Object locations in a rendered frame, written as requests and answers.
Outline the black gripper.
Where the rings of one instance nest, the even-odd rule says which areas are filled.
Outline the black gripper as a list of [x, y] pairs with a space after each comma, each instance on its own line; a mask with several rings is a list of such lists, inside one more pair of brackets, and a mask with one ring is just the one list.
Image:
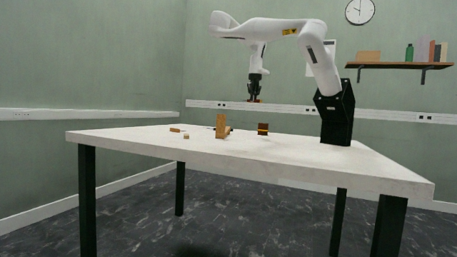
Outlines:
[[[254, 99], [257, 99], [257, 96], [260, 94], [261, 86], [259, 86], [259, 81], [261, 80], [262, 74], [258, 73], [249, 73], [248, 79], [250, 83], [247, 83], [248, 93], [250, 96], [250, 102], [254, 102]], [[252, 88], [253, 87], [253, 88]]]

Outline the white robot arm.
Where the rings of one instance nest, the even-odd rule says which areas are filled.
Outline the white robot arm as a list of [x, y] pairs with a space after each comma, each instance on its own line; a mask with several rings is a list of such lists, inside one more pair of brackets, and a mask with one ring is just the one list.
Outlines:
[[[230, 27], [230, 29], [229, 29]], [[330, 49], [325, 48], [327, 25], [319, 19], [268, 19], [253, 18], [242, 25], [223, 11], [213, 11], [208, 33], [220, 39], [237, 39], [251, 55], [249, 73], [269, 75], [262, 69], [267, 42], [289, 36], [297, 36], [298, 47], [309, 63], [312, 73], [324, 96], [333, 96], [342, 91], [341, 80]]]

